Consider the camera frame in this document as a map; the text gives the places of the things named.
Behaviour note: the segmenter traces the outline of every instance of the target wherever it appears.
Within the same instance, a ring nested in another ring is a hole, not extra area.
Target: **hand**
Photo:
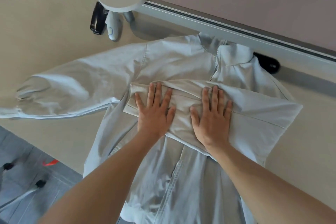
[[[191,107],[192,127],[197,139],[210,152],[214,148],[229,145],[229,127],[232,101],[228,101],[224,111],[224,92],[217,86],[212,89],[211,110],[209,107],[208,90],[202,92],[203,115],[201,121],[195,107]]]
[[[135,94],[136,105],[139,109],[138,132],[142,131],[156,139],[166,134],[173,122],[176,111],[176,107],[173,106],[167,112],[172,91],[171,88],[167,90],[161,106],[162,90],[160,82],[157,83],[156,87],[154,83],[149,85],[147,106],[144,106],[139,94]]]

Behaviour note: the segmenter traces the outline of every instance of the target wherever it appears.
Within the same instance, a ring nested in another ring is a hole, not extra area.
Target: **person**
[[[40,224],[115,223],[141,161],[151,147],[168,131],[175,107],[167,108],[172,89],[161,102],[161,84],[149,87],[144,106],[135,94],[139,109],[136,136],[81,182],[69,190],[39,220]],[[331,224],[336,212],[321,201],[282,180],[253,162],[229,143],[232,102],[225,108],[224,92],[203,89],[203,114],[191,108],[192,126],[197,139],[229,175],[258,224]]]

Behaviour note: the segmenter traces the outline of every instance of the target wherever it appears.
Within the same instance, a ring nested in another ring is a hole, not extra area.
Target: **person's right arm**
[[[335,224],[336,211],[309,196],[264,167],[253,162],[229,143],[232,102],[225,109],[224,94],[215,86],[209,107],[203,90],[203,115],[191,107],[197,139],[229,175],[258,224]]]

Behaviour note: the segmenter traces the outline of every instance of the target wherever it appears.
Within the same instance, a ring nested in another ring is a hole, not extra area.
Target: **person's left arm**
[[[40,219],[39,224],[115,223],[128,195],[134,176],[145,155],[169,129],[175,107],[169,106],[172,90],[161,101],[161,84],[151,83],[144,106],[139,108],[138,133],[80,183],[69,190]]]

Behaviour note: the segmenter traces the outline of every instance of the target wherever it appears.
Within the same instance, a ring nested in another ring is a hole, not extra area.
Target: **forearm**
[[[115,223],[137,169],[156,141],[139,132],[57,201],[39,223]]]
[[[232,146],[210,150],[259,224],[335,223],[336,212]]]

